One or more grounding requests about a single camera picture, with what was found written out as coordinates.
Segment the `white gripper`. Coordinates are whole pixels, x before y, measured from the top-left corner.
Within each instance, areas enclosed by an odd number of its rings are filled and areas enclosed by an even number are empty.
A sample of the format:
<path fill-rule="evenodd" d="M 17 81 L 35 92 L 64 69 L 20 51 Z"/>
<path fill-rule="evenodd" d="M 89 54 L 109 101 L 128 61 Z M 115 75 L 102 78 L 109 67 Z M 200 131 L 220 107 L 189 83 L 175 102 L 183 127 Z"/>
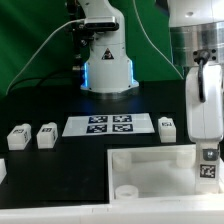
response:
<path fill-rule="evenodd" d="M 187 130 L 192 142 L 220 142 L 223 138 L 222 78 L 220 65 L 206 65 L 203 68 L 205 101 L 201 102 L 198 88 L 198 68 L 191 68 L 186 77 Z M 218 157 L 218 149 L 203 150 L 205 161 L 217 161 Z"/>

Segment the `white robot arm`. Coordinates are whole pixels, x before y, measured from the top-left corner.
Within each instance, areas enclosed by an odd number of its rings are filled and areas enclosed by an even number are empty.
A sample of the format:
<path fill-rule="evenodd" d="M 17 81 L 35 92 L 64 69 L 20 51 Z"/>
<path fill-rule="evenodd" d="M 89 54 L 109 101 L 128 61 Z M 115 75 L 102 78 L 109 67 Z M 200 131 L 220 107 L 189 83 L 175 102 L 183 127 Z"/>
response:
<path fill-rule="evenodd" d="M 172 63 L 189 69 L 185 84 L 188 135 L 196 144 L 197 157 L 215 162 L 224 136 L 224 0 L 165 1 Z M 78 2 L 85 15 L 83 28 L 93 33 L 81 89 L 103 95 L 136 88 L 126 55 L 123 14 L 108 0 Z"/>

